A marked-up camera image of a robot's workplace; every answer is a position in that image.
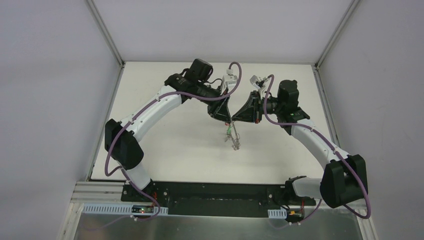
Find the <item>green headed key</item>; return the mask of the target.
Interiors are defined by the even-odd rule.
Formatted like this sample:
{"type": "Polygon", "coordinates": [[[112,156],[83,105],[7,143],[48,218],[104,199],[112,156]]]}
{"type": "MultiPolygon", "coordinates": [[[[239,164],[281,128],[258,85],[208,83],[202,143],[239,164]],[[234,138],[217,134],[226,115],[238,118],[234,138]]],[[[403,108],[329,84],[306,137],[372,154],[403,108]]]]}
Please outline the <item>green headed key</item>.
{"type": "Polygon", "coordinates": [[[226,130],[226,135],[228,138],[231,138],[232,135],[232,127],[229,125],[227,130],[226,130]]]}

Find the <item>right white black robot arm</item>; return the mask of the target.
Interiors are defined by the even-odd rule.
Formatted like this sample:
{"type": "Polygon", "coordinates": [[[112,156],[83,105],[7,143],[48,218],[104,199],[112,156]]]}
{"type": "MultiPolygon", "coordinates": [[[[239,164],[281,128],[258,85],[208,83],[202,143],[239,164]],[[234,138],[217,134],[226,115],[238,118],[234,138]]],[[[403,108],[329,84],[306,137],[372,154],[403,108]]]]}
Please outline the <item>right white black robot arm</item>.
{"type": "Polygon", "coordinates": [[[284,200],[296,205],[308,197],[337,208],[365,198],[368,192],[365,160],[359,154],[351,155],[340,149],[319,132],[299,106],[297,81],[282,80],[276,96],[266,91],[267,79],[253,76],[250,83],[256,89],[232,120],[258,124],[263,117],[275,115],[278,126],[302,143],[323,169],[321,178],[298,176],[287,180],[284,200]]]}

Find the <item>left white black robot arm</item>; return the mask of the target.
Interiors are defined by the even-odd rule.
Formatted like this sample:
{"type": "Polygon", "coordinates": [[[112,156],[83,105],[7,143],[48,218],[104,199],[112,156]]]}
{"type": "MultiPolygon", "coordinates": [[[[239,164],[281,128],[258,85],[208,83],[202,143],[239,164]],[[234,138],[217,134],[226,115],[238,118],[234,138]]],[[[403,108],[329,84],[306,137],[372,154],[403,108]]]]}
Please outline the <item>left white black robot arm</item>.
{"type": "Polygon", "coordinates": [[[149,201],[153,195],[149,186],[152,180],[142,165],[145,156],[140,145],[142,139],[159,120],[190,99],[205,103],[207,114],[213,119],[231,123],[228,101],[239,86],[242,75],[241,71],[234,74],[234,65],[241,68],[239,63],[232,62],[220,79],[221,85],[213,88],[208,82],[213,66],[196,58],[189,68],[170,75],[154,97],[137,111],[121,120],[109,119],[104,129],[106,161],[114,159],[118,167],[108,171],[109,164],[106,163],[105,174],[110,176],[121,170],[127,181],[135,186],[134,197],[143,203],[149,201]]]}

